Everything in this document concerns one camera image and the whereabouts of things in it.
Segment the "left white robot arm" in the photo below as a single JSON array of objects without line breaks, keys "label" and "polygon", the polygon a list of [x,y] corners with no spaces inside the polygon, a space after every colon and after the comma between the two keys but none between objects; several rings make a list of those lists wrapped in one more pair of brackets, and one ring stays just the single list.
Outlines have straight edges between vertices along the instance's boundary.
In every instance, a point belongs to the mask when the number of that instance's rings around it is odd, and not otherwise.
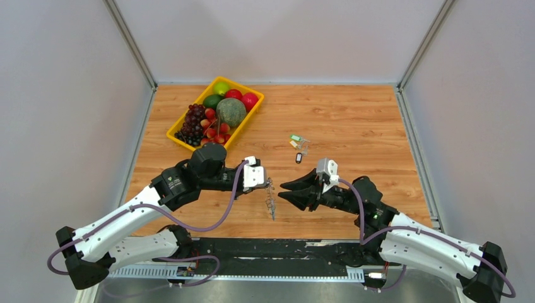
[{"label": "left white robot arm", "polygon": [[56,232],[59,253],[66,270],[52,265],[49,270],[70,277],[75,289],[90,288],[113,271],[153,259],[175,258],[186,262],[193,252],[190,232],[217,228],[228,216],[209,227],[193,227],[172,216],[172,212],[199,199],[203,190],[229,191],[230,200],[268,186],[266,169],[250,156],[238,166],[225,165],[226,149],[207,143],[189,159],[167,168],[124,205],[85,227],[63,227]]}]

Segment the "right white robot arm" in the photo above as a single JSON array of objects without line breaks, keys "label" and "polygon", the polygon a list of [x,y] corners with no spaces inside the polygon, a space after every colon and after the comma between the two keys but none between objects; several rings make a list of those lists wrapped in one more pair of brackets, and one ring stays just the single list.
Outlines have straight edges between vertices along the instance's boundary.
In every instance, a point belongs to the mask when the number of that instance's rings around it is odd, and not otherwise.
[{"label": "right white robot arm", "polygon": [[326,206],[356,215],[360,254],[368,263],[397,263],[435,275],[473,302],[516,296],[500,246],[462,241],[418,223],[383,203],[383,194],[365,175],[347,182],[312,170],[281,188],[278,196],[302,211]]}]

